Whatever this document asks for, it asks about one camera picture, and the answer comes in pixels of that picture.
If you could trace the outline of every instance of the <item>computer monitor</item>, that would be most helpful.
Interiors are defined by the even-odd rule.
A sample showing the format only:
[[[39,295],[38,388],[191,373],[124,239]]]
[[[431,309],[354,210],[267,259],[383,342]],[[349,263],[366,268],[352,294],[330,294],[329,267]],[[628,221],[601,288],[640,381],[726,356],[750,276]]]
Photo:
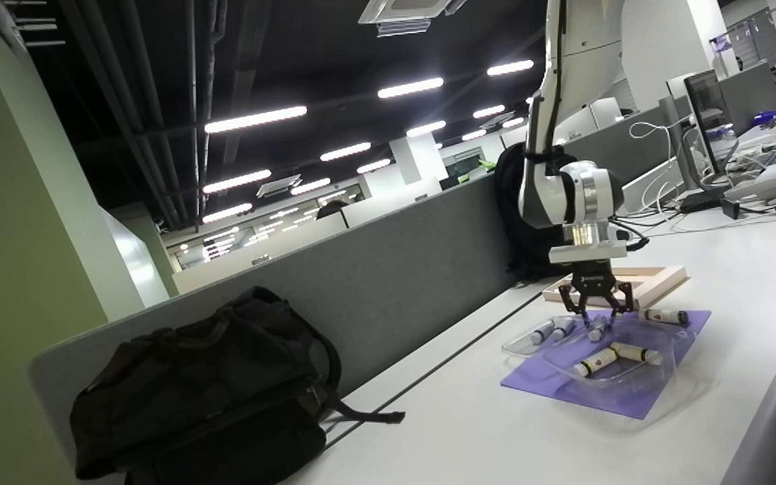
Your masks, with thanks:
[[[684,78],[684,88],[711,166],[721,171],[737,140],[713,70]]]

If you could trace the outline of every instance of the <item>backpack strap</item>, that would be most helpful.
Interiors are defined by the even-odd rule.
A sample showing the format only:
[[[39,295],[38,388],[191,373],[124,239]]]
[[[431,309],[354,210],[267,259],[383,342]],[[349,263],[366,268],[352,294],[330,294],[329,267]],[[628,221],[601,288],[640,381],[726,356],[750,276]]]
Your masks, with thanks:
[[[279,301],[286,305],[286,309],[309,330],[309,337],[326,349],[329,356],[329,373],[326,373],[326,399],[329,399],[329,406],[334,406],[344,419],[366,419],[366,423],[402,423],[406,418],[406,411],[361,411],[361,410],[352,410],[346,406],[338,395],[337,395],[337,388],[338,388],[338,376],[342,376],[342,361],[338,361],[338,352],[334,348],[330,338],[326,338],[318,329],[311,329],[296,309],[290,309],[290,305],[286,299],[279,299],[276,294],[256,286],[252,288],[252,295],[260,299],[260,301]]]

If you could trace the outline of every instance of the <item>wooden block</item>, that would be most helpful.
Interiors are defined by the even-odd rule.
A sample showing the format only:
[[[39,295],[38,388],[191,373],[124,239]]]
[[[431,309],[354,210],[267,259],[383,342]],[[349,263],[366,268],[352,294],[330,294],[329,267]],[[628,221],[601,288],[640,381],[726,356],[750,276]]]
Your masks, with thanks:
[[[616,280],[629,283],[636,309],[652,306],[686,280],[684,267],[614,267]],[[571,283],[571,275],[543,288],[546,301],[560,301],[558,286]],[[608,306],[602,299],[586,299],[586,306]]]

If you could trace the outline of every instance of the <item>desk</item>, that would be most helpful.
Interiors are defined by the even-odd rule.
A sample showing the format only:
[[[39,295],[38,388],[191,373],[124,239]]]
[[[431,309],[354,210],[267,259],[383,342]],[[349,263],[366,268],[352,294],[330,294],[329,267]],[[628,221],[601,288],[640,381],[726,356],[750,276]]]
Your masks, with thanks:
[[[406,410],[402,424],[361,424],[288,482],[721,482],[732,457],[742,460],[742,438],[757,424],[750,419],[767,411],[761,399],[776,376],[776,217],[732,222],[719,212],[697,212],[659,226],[629,260],[684,263],[693,280],[666,305],[713,313],[701,337],[713,384],[679,411],[620,433],[606,431],[606,423],[622,418],[501,388],[512,369],[501,344],[562,313],[535,299],[395,399],[389,410]],[[354,395],[385,384],[389,380],[376,376]],[[746,442],[754,438],[776,447],[767,431]]]

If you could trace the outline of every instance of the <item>small object on mat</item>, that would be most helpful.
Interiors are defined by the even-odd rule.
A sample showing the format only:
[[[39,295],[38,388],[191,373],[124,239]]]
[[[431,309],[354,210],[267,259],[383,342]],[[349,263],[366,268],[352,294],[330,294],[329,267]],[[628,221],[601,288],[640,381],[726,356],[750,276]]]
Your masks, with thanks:
[[[531,330],[531,342],[542,344],[554,330],[554,322]]]
[[[558,322],[554,325],[554,330],[551,330],[551,337],[569,337],[569,334],[573,334],[573,329],[575,329],[575,319],[569,319],[569,322]]]
[[[663,361],[659,349],[648,349],[648,348],[639,348],[639,344],[628,344],[628,342],[610,342],[608,348],[625,361],[639,361],[639,364],[648,364],[648,367],[659,367],[659,361]]]
[[[586,338],[597,342],[602,338],[608,322],[606,319],[596,319],[593,329],[586,330]]]
[[[614,364],[616,358],[620,358],[620,352],[614,348],[602,348],[601,352],[581,358],[573,367],[573,372],[581,376],[590,376],[590,373],[606,369],[608,364]]]
[[[671,306],[648,306],[644,313],[644,317],[652,319],[652,322],[667,322],[667,325],[686,325],[690,322],[690,313],[671,309]]]

